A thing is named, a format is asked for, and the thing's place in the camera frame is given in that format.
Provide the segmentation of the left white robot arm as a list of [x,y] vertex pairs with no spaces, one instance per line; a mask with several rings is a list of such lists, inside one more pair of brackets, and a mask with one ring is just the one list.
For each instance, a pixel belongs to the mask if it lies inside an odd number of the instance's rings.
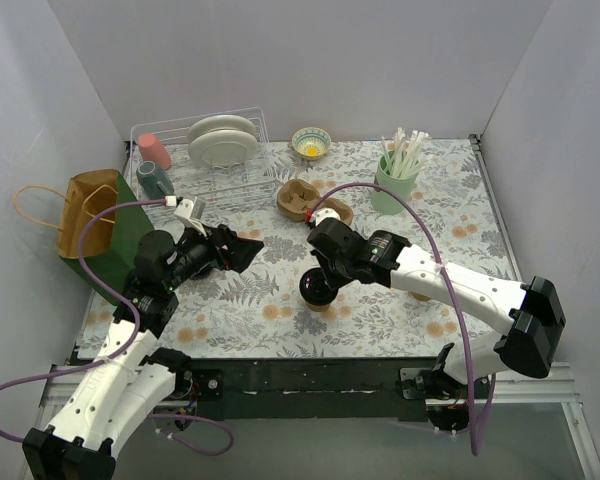
[[145,234],[95,368],[48,425],[23,441],[32,476],[112,478],[120,451],[154,407],[192,390],[186,355],[149,353],[178,307],[177,288],[211,269],[241,273],[263,247],[226,225],[187,227],[178,240],[163,230]]

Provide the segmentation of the cardboard cup carrier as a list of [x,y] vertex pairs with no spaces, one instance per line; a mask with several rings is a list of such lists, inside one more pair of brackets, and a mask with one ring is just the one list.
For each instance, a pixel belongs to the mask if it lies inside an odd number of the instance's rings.
[[301,179],[287,181],[278,191],[276,203],[278,209],[294,222],[305,223],[308,210],[317,211],[321,208],[335,209],[346,225],[353,221],[353,210],[344,202],[327,198],[321,200],[322,195],[313,185]]

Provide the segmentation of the black cup lid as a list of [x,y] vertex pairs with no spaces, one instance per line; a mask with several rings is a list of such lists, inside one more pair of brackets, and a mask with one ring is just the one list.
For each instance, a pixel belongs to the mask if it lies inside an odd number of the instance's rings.
[[312,268],[302,275],[299,291],[305,302],[315,304],[332,303],[338,295],[338,291],[328,285],[320,268]]

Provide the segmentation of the brown paper coffee cup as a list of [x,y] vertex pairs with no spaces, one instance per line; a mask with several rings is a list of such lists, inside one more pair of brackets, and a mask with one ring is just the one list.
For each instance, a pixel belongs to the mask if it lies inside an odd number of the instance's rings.
[[305,304],[306,304],[306,306],[307,306],[307,307],[308,307],[308,308],[309,308],[311,311],[314,311],[314,312],[323,312],[323,311],[326,311],[326,310],[328,310],[328,309],[330,308],[330,306],[331,306],[331,303],[330,303],[330,302],[328,302],[328,303],[321,303],[321,304],[315,304],[315,303],[312,303],[312,302],[306,301],[306,302],[305,302]]

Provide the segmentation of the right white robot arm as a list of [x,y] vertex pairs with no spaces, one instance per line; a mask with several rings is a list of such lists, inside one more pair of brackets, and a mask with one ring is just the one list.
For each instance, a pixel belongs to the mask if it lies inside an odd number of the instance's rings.
[[503,280],[463,266],[436,262],[433,254],[384,230],[364,238],[336,218],[320,221],[307,238],[318,265],[300,280],[312,306],[331,303],[340,288],[358,282],[423,295],[472,316],[491,331],[449,343],[429,371],[406,385],[429,398],[451,398],[475,380],[511,370],[525,377],[549,376],[565,314],[553,282]]

